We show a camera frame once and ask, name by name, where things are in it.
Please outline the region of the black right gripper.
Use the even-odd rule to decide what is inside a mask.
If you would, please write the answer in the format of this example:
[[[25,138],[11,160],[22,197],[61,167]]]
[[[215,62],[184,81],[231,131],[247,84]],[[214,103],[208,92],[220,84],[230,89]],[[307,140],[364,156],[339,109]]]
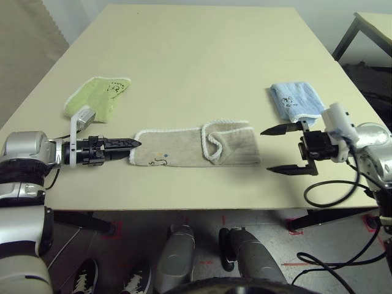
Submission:
[[[332,159],[337,156],[337,145],[332,144],[328,134],[319,130],[309,131],[306,121],[276,125],[262,131],[260,135],[285,135],[296,131],[304,132],[298,143],[302,159]],[[307,160],[307,164],[302,167],[295,164],[279,165],[268,167],[267,170],[282,175],[317,175],[313,160]]]

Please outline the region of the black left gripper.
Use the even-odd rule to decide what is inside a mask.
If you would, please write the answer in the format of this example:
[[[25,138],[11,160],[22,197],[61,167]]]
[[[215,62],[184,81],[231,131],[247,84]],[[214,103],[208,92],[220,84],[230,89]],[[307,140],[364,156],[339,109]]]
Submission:
[[[102,165],[106,160],[120,160],[129,157],[130,149],[141,146],[141,142],[131,138],[104,138],[89,136],[76,142],[76,164]]]

